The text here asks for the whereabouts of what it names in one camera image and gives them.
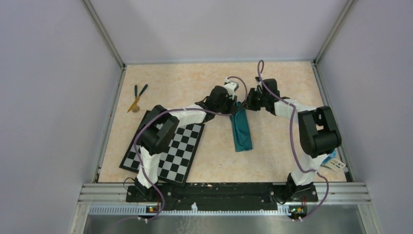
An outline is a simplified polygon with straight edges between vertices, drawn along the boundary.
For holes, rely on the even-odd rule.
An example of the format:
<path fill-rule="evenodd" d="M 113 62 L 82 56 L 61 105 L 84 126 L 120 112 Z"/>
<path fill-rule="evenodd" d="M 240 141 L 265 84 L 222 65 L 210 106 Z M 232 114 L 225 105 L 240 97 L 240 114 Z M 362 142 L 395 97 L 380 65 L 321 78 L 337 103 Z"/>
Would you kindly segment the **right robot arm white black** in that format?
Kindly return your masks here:
<path fill-rule="evenodd" d="M 305 187 L 314 181 L 316 172 L 326 158 L 341 145 L 341 135 L 329 106 L 313 107 L 288 97 L 280 97 L 275 79 L 255 78 L 257 87 L 251 88 L 243 107 L 251 111 L 264 108 L 274 116 L 289 120 L 289 127 L 298 125 L 302 157 L 293 153 L 296 169 L 289 174 L 286 196 L 298 201 L 305 195 Z"/>

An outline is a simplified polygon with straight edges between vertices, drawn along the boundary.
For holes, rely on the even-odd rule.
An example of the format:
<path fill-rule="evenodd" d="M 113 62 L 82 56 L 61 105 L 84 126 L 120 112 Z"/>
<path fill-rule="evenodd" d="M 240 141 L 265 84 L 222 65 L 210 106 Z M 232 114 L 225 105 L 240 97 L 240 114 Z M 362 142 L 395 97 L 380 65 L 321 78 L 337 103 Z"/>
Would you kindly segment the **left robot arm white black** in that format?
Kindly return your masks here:
<path fill-rule="evenodd" d="M 235 114 L 238 88 L 236 82 L 228 81 L 223 86 L 215 86 L 207 97 L 188 107 L 167 109 L 156 105 L 142 119 L 134 140 L 140 161 L 134 184 L 142 200 L 148 202 L 156 196 L 154 184 L 158 181 L 160 155 L 173 139 L 176 129 L 206 123 L 216 115 L 229 117 Z"/>

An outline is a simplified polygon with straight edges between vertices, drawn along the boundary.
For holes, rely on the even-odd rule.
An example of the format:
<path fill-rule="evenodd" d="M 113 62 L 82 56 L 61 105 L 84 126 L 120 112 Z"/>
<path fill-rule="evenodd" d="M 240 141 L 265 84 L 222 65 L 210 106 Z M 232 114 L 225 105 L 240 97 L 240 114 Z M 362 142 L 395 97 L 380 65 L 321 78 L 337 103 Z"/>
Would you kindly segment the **teal cloth napkin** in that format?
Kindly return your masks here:
<path fill-rule="evenodd" d="M 235 152 L 250 151 L 253 149 L 251 132 L 248 124 L 246 110 L 237 102 L 237 112 L 230 117 L 233 132 Z"/>

